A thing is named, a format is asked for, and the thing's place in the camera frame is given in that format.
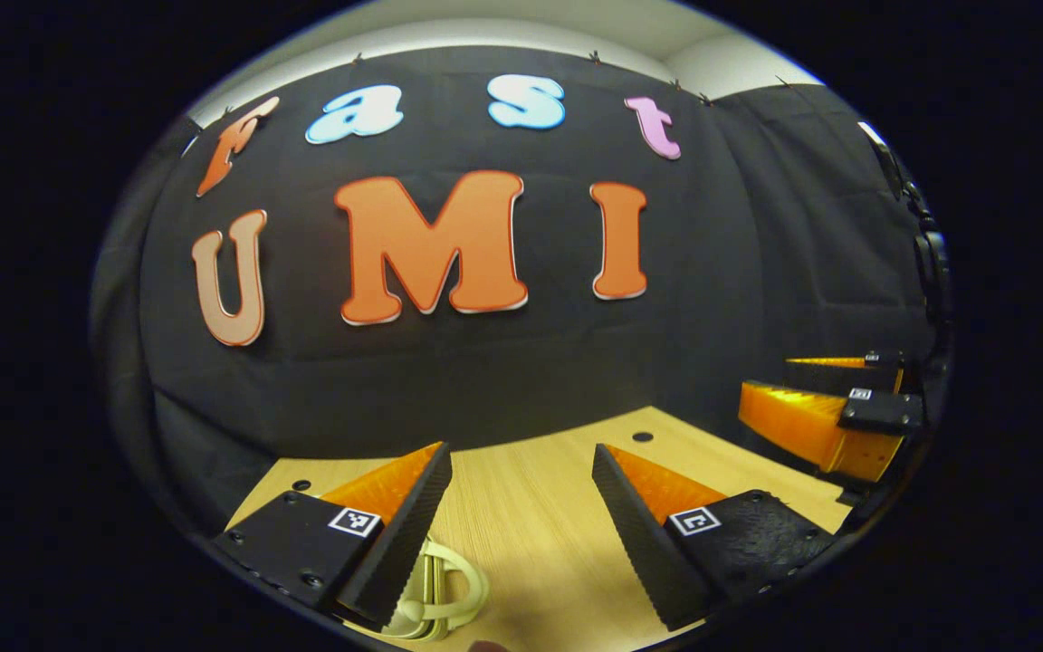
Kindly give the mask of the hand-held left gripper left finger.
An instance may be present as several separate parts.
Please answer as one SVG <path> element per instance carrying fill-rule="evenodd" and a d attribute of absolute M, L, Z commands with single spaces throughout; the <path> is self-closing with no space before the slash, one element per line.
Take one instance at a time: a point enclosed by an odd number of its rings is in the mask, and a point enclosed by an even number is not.
<path fill-rule="evenodd" d="M 394 615 L 452 474 L 448 444 L 435 442 L 322 496 L 278 493 L 212 544 L 282 601 L 377 630 Z"/>

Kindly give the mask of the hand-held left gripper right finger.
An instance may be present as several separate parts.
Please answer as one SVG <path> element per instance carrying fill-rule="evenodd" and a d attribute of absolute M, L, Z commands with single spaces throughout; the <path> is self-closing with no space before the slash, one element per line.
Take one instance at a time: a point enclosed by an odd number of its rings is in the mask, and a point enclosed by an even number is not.
<path fill-rule="evenodd" d="M 596 446 L 591 475 L 669 630 L 778 590 L 835 544 L 778 496 L 725 496 L 608 443 Z"/>

